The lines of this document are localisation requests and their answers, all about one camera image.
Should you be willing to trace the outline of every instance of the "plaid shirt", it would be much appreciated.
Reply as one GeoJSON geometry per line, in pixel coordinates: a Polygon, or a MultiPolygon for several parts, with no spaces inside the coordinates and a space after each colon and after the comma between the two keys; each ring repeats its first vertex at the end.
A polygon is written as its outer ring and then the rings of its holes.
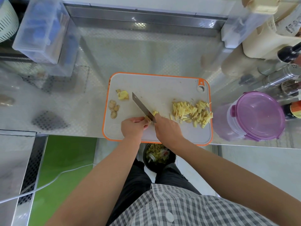
{"type": "Polygon", "coordinates": [[[111,226],[276,225],[242,205],[174,186],[152,184],[111,226]]]}

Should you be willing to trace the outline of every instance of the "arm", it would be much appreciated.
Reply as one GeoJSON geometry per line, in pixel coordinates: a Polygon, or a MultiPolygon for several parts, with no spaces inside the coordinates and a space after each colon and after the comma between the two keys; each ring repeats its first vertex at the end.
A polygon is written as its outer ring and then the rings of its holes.
{"type": "Polygon", "coordinates": [[[124,139],[79,183],[45,226],[105,225],[137,155],[148,121],[122,122],[124,139]]]}
{"type": "Polygon", "coordinates": [[[223,198],[250,208],[279,225],[299,225],[301,202],[257,175],[186,140],[179,125],[156,114],[156,135],[188,162],[223,198]]]}

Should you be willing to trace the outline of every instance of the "white button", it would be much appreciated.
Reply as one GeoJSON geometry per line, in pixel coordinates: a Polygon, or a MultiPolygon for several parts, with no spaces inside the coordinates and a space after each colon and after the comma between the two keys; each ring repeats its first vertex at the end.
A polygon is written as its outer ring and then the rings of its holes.
{"type": "Polygon", "coordinates": [[[169,223],[172,223],[175,220],[175,218],[173,217],[173,214],[171,212],[166,213],[166,219],[169,223]]]}

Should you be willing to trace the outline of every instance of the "person's right arm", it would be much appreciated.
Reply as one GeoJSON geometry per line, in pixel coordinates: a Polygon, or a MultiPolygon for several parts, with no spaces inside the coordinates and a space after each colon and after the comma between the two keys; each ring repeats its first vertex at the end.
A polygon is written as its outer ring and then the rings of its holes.
{"type": "Polygon", "coordinates": [[[158,140],[189,163],[223,198],[278,225],[301,225],[301,202],[257,175],[186,140],[178,123],[156,114],[158,140]]]}

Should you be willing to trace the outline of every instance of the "bottle with red label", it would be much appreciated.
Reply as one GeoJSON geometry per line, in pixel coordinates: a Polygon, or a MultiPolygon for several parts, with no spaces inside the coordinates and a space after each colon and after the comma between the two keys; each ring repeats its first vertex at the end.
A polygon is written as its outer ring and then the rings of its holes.
{"type": "Polygon", "coordinates": [[[301,119],[301,101],[292,102],[282,106],[285,119],[301,119]]]}

